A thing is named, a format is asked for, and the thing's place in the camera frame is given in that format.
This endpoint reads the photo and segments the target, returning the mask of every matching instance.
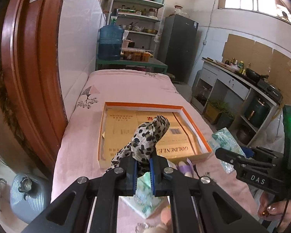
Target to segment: black wok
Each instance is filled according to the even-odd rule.
[[[262,78],[268,78],[268,75],[260,75],[257,74],[255,71],[251,70],[250,68],[246,68],[246,76],[253,80],[255,83],[258,83],[260,79]]]

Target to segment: dark green appliance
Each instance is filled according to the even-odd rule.
[[[262,98],[255,97],[246,110],[245,117],[253,126],[259,128],[268,115],[269,110],[269,105]]]

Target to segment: tissue packet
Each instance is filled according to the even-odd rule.
[[[137,179],[137,190],[133,197],[120,198],[144,219],[150,217],[165,199],[153,196],[149,172]]]
[[[238,145],[227,128],[223,128],[222,130],[213,133],[211,135],[211,139],[209,139],[207,143],[214,152],[218,148],[223,148],[246,157],[245,153],[242,151],[241,147]],[[220,160],[220,162],[226,173],[231,173],[234,171],[233,165],[222,160]]]

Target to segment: pink tablecloth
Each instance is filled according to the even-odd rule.
[[[80,176],[99,177],[103,170],[97,161],[97,144],[101,115],[105,102],[154,103],[185,107],[206,139],[212,131],[200,114],[176,90],[168,76],[132,70],[100,70],[91,73],[70,118],[58,153],[52,187],[52,201]],[[248,186],[236,180],[236,173],[226,174],[212,154],[197,163],[200,175],[210,177],[249,213],[257,206]],[[118,206],[117,232],[135,232],[137,223],[160,222],[159,211],[144,220],[123,201]]]

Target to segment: leopard print fabric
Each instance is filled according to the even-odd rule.
[[[135,131],[131,141],[115,154],[111,161],[111,167],[107,170],[117,167],[122,158],[129,156],[138,162],[138,177],[148,172],[150,164],[150,155],[155,149],[156,143],[163,137],[169,129],[167,118],[158,115],[152,122],[142,123]]]

